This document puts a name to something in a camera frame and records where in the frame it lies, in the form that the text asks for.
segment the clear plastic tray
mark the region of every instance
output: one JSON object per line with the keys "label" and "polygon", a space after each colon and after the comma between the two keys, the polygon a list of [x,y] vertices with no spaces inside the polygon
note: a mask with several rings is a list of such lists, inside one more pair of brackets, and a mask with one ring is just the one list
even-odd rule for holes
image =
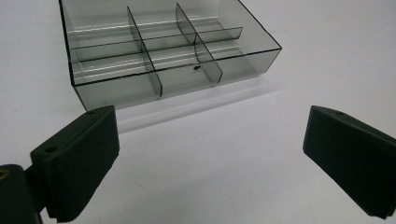
{"label": "clear plastic tray", "polygon": [[279,44],[239,0],[60,0],[73,88],[122,108],[255,77]]}

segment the screw hole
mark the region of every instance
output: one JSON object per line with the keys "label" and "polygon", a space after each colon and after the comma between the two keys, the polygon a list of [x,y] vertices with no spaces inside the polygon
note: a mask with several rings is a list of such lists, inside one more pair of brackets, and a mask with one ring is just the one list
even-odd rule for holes
{"label": "screw hole", "polygon": [[6,178],[9,174],[9,170],[6,169],[0,169],[0,180]]}
{"label": "screw hole", "polygon": [[56,150],[58,150],[57,147],[49,147],[49,148],[46,149],[46,152],[47,152],[47,153],[52,153],[52,152],[54,152],[54,151],[56,151]]}

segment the white table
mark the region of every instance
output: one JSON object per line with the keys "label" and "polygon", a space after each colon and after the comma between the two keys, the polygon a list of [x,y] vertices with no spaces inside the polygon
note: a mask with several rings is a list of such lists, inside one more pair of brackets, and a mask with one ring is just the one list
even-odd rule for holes
{"label": "white table", "polygon": [[[270,70],[118,111],[120,156],[74,223],[384,223],[302,145],[311,105],[396,136],[396,1],[243,2],[284,48]],[[84,112],[66,62],[58,1],[0,2],[0,164]]]}

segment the transparent divider panel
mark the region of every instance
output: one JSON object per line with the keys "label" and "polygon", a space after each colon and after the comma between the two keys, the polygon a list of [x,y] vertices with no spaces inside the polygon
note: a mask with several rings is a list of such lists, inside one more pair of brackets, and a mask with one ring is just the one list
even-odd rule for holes
{"label": "transparent divider panel", "polygon": [[265,72],[281,47],[238,0],[61,0],[72,84],[125,107]]}

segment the black object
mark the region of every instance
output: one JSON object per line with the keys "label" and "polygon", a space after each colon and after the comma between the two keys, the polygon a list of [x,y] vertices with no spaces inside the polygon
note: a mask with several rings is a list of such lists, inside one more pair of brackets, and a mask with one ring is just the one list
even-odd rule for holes
{"label": "black object", "polygon": [[304,153],[369,216],[396,208],[396,140],[343,112],[312,106]]}
{"label": "black object", "polygon": [[0,223],[58,222],[84,210],[120,151],[114,106],[85,113],[31,152],[33,165],[0,166]]}

